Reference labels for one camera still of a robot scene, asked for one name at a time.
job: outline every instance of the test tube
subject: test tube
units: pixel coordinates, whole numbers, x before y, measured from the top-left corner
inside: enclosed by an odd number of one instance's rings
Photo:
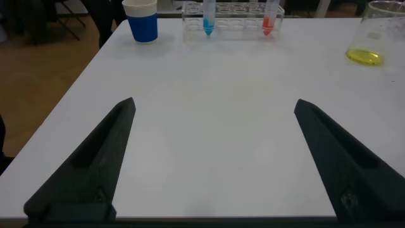
[[[265,16],[263,18],[263,33],[268,35],[274,29],[274,23],[277,17],[278,5],[280,0],[267,0]]]
[[[211,35],[215,27],[215,5],[216,0],[204,0],[202,9],[204,10],[203,27],[207,35]]]

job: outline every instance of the yellow liquid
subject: yellow liquid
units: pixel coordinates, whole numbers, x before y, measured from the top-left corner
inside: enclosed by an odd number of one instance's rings
[[[346,51],[346,56],[350,60],[363,65],[379,66],[384,63],[384,58],[380,53],[364,49],[348,49]]]

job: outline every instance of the test tube rack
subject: test tube rack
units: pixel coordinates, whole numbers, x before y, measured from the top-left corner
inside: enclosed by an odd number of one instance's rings
[[[202,3],[184,2],[182,8],[184,41],[218,40],[272,40],[279,33],[284,9],[279,6],[274,29],[264,35],[262,25],[266,3],[217,3],[215,29],[207,36],[203,28]]]

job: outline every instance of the wooden floor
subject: wooden floor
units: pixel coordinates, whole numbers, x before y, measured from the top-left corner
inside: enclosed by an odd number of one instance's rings
[[[356,7],[343,4],[327,17],[353,17]],[[0,113],[6,124],[3,151],[16,156],[98,52],[98,31],[89,16],[84,29],[70,20],[75,40],[60,25],[52,43],[34,46],[29,37],[11,37],[0,44]]]

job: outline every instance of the blue paper cup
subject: blue paper cup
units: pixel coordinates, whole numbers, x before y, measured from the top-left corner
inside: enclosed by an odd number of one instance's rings
[[[140,44],[149,44],[158,38],[157,0],[124,0],[134,39]]]

